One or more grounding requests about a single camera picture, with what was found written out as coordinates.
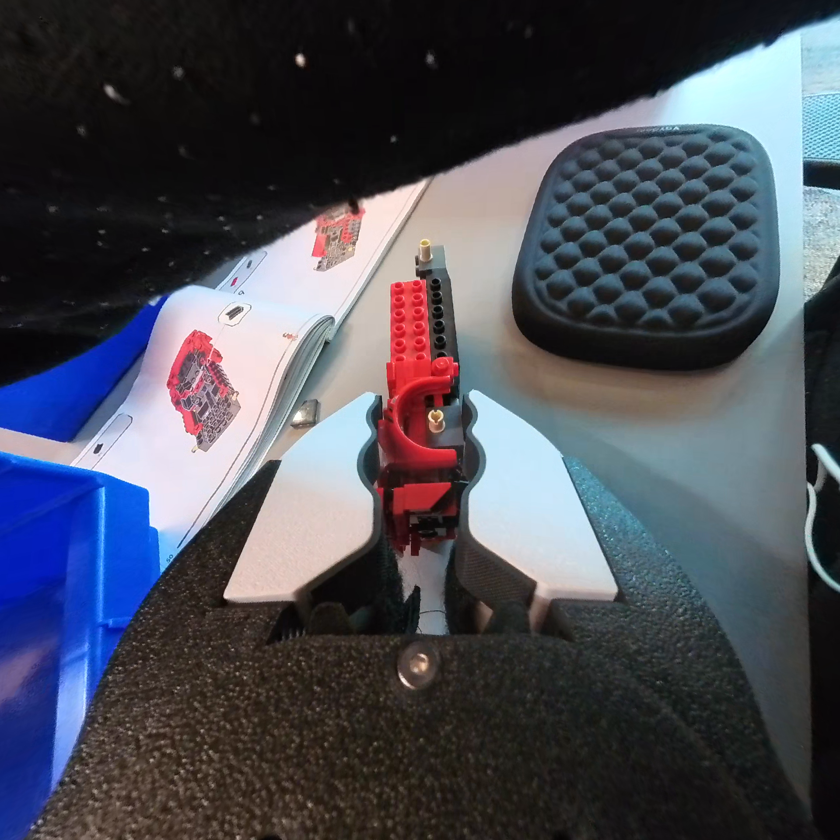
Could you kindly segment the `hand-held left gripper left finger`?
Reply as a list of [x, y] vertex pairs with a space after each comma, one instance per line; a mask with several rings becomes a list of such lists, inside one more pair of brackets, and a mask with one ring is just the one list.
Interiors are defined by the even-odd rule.
[[233, 604], [307, 607], [314, 589], [377, 544], [382, 503], [376, 425], [382, 397], [365, 392], [285, 453], [224, 590]]

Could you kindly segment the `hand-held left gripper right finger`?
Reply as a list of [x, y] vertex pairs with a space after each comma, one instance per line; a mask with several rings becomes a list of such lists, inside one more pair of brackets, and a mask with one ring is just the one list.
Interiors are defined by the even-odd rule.
[[613, 602], [618, 585], [561, 452], [478, 390], [476, 470], [461, 498], [458, 580], [484, 604]]

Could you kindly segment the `red black toy brick car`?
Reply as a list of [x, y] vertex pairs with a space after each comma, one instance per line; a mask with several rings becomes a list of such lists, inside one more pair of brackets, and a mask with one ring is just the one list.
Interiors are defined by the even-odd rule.
[[417, 556], [455, 538], [466, 486], [455, 309], [443, 246], [422, 240], [415, 277], [391, 285], [389, 338], [377, 488], [393, 548]]

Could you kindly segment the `open instruction booklet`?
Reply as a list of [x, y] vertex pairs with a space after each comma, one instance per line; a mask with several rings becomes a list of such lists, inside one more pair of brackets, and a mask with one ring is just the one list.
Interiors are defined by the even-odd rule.
[[163, 571], [251, 477], [429, 180], [338, 205], [168, 297], [117, 412], [73, 462], [144, 488]]

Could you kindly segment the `blue plastic bin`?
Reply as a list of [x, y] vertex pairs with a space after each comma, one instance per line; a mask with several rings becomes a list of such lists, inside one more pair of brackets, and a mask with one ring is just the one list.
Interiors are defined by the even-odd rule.
[[146, 489], [2, 453], [1, 838], [43, 810], [160, 573]]
[[144, 307], [120, 332], [56, 368], [1, 389], [1, 427], [66, 443], [84, 427], [144, 352], [167, 298]]

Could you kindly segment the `black bumpy wrist rest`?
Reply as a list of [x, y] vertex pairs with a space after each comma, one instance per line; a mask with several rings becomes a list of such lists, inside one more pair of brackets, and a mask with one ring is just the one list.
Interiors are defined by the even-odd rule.
[[578, 361], [701, 371], [737, 359], [780, 288], [774, 174], [726, 125], [616, 129], [542, 179], [511, 286], [531, 343]]

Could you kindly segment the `person's black clothing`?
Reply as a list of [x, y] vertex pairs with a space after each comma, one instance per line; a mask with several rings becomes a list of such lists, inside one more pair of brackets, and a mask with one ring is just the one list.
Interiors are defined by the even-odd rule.
[[839, 838], [839, 263], [804, 307], [812, 809]]

